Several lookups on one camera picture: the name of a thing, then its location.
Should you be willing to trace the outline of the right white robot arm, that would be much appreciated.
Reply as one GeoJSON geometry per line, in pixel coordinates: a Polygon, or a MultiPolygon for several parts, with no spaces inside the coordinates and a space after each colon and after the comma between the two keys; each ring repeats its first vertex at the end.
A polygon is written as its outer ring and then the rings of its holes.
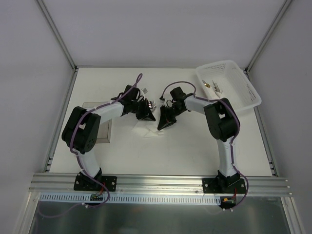
{"type": "Polygon", "coordinates": [[[235,139],[240,131],[240,122],[230,102],[226,98],[208,100],[186,94],[180,87],[170,92],[173,103],[162,105],[157,129],[160,131],[176,123],[176,117],[185,111],[195,111],[206,118],[208,129],[217,141],[219,169],[211,182],[203,184],[204,192],[235,193],[240,186],[241,175],[235,166],[235,139]]]}

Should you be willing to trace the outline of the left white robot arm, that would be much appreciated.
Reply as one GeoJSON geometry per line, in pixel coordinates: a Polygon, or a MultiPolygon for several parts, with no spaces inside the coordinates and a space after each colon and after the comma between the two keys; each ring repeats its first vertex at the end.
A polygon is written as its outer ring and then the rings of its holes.
{"type": "Polygon", "coordinates": [[[127,114],[140,121],[155,121],[151,102],[135,86],[127,85],[124,92],[93,108],[75,107],[61,134],[61,139],[77,158],[85,185],[90,190],[101,187],[101,168],[93,150],[102,124],[127,114]]]}

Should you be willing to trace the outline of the black handled steel spoon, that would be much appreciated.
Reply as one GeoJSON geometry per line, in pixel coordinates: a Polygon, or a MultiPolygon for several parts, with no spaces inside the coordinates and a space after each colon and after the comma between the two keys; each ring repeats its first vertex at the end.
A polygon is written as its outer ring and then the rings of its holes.
{"type": "Polygon", "coordinates": [[[156,109],[156,102],[153,100],[148,101],[148,107],[151,110],[151,112],[154,112],[156,109]]]}

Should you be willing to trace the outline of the white paper napkin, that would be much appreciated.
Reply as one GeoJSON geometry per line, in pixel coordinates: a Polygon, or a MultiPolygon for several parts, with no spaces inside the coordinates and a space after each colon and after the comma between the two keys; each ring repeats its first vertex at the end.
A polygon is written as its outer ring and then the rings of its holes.
{"type": "Polygon", "coordinates": [[[133,127],[132,132],[143,138],[159,137],[164,135],[163,130],[157,129],[155,122],[149,121],[138,121],[133,127]]]}

